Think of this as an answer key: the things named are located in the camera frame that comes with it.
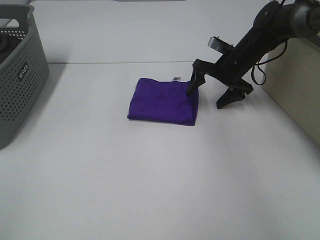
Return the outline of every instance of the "label tag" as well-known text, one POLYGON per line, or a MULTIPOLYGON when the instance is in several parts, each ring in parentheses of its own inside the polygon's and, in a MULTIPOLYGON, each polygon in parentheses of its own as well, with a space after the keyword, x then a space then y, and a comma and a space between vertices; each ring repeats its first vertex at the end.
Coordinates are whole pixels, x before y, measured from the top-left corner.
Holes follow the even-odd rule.
POLYGON ((175 76, 173 79, 172 79, 172 82, 180 82, 181 80, 181 77, 180 76, 175 76))
POLYGON ((28 71, 29 71, 29 65, 27 62, 25 62, 22 68, 20 69, 20 71, 18 72, 18 74, 16 75, 20 82, 24 79, 28 71))

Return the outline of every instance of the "gray plastic basket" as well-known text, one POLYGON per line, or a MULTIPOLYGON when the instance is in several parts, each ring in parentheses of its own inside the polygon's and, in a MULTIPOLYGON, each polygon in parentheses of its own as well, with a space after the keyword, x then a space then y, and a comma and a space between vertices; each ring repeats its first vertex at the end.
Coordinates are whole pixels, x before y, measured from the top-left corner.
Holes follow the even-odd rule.
POLYGON ((22 40, 0 64, 0 148, 13 139, 49 75, 33 11, 30 5, 0 4, 0 18, 19 23, 19 27, 0 27, 0 32, 22 40))

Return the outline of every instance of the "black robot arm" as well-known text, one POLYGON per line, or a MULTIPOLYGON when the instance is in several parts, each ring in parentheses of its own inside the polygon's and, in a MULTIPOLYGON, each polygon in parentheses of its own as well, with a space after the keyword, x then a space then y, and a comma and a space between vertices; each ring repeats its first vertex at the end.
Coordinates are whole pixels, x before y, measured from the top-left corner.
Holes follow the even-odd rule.
POLYGON ((296 0, 283 5, 277 1, 268 3, 256 16, 253 27, 235 46, 212 37, 209 47, 223 55, 216 63, 197 59, 186 94, 189 96, 204 84, 205 75, 212 76, 228 86, 228 90, 217 101, 218 109, 241 101, 245 94, 253 91, 251 84, 242 77, 269 51, 286 43, 289 38, 315 36, 320 30, 320 4, 315 0, 296 0))

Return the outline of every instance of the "cable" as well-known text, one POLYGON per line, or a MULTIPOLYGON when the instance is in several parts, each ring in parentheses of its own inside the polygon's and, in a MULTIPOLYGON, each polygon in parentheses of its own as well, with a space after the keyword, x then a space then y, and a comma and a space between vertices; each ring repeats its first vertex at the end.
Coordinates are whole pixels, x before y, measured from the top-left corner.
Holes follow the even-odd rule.
POLYGON ((274 57, 274 58, 271 58, 271 59, 269 59, 269 60, 267 60, 267 61, 264 61, 264 62, 260 62, 260 60, 259 60, 257 64, 253 65, 252 71, 251 71, 251 78, 252 78, 252 81, 253 81, 256 85, 261 86, 261 85, 265 84, 265 83, 266 83, 266 80, 267 80, 267 75, 266 75, 266 73, 261 69, 260 66, 263 65, 263 64, 266 64, 266 63, 270 63, 270 62, 272 62, 272 61, 280 58, 283 54, 285 54, 285 52, 286 52, 286 50, 287 50, 287 47, 288 47, 288 40, 285 41, 283 51, 282 51, 278 56, 276 56, 276 57, 274 57), (256 78, 255 78, 255 69, 256 69, 256 67, 255 67, 255 66, 257 66, 258 70, 263 73, 264 80, 262 81, 262 83, 258 83, 258 82, 256 81, 256 78))

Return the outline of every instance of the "basket handle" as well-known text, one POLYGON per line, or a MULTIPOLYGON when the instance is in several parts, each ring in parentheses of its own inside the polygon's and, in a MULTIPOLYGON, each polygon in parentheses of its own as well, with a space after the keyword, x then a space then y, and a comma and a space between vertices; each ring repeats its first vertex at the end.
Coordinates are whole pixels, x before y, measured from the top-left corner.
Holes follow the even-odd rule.
POLYGON ((0 4, 0 19, 15 19, 19 23, 19 29, 26 33, 29 29, 28 21, 32 16, 34 7, 23 4, 0 4))

